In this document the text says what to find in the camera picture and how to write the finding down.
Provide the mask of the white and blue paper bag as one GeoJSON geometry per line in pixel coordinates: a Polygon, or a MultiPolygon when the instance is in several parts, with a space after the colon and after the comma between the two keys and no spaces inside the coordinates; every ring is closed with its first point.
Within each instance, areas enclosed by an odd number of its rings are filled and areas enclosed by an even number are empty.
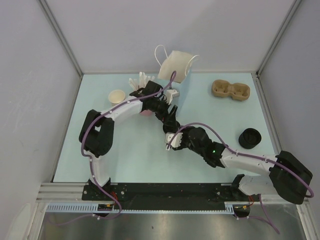
{"type": "Polygon", "coordinates": [[[181,84],[188,76],[192,64],[199,58],[199,55],[193,55],[188,52],[173,50],[169,55],[163,45],[158,45],[154,50],[154,57],[160,65],[157,78],[160,80],[170,80],[172,73],[175,71],[174,82],[181,84]],[[165,60],[160,63],[157,57],[157,50],[159,47],[163,48],[165,60]]]}

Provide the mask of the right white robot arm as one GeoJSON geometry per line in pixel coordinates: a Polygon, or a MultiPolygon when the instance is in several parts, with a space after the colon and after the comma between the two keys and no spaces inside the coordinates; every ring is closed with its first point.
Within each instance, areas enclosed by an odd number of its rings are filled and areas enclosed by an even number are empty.
{"type": "Polygon", "coordinates": [[[189,149],[200,155],[211,167],[235,168],[254,173],[237,177],[230,188],[231,196],[242,201],[250,195],[278,194],[284,200],[300,205],[313,198],[310,188],[313,174],[292,153],[282,150],[276,155],[252,155],[231,149],[222,139],[212,141],[203,124],[187,124],[177,132],[165,135],[166,149],[189,149]]]}

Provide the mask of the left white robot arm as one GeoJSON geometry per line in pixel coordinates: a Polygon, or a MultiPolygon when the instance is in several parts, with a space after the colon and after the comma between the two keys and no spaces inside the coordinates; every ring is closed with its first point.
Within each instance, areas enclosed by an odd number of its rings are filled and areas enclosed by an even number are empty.
{"type": "Polygon", "coordinates": [[[171,110],[169,97],[165,94],[170,91],[170,85],[149,81],[145,87],[129,94],[129,97],[116,104],[106,112],[90,110],[84,120],[79,134],[81,143],[80,152],[89,158],[90,181],[95,184],[93,194],[100,200],[110,196],[111,188],[107,185],[111,177],[104,171],[105,161],[101,157],[106,155],[113,146],[114,129],[130,117],[143,111],[151,111],[163,124],[164,133],[175,133],[180,128],[176,120],[178,107],[174,105],[171,110]]]}

